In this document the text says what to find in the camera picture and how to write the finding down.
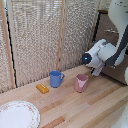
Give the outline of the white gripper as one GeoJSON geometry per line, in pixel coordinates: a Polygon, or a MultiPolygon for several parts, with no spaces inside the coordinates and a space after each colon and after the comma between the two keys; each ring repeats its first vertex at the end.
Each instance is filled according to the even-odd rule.
{"type": "Polygon", "coordinates": [[[98,67],[98,68],[92,68],[91,70],[91,75],[92,76],[98,76],[100,74],[100,72],[102,71],[104,65],[98,67]]]}

